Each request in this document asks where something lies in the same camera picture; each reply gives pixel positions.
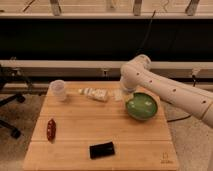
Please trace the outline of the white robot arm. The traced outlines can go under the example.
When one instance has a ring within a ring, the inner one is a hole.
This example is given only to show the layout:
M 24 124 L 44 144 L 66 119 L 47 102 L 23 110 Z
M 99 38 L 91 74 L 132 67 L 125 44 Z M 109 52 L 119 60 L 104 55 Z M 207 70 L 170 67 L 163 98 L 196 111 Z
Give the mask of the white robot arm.
M 124 91 L 134 92 L 142 86 L 213 128 L 213 93 L 192 87 L 150 71 L 151 60 L 141 54 L 120 68 L 120 84 Z

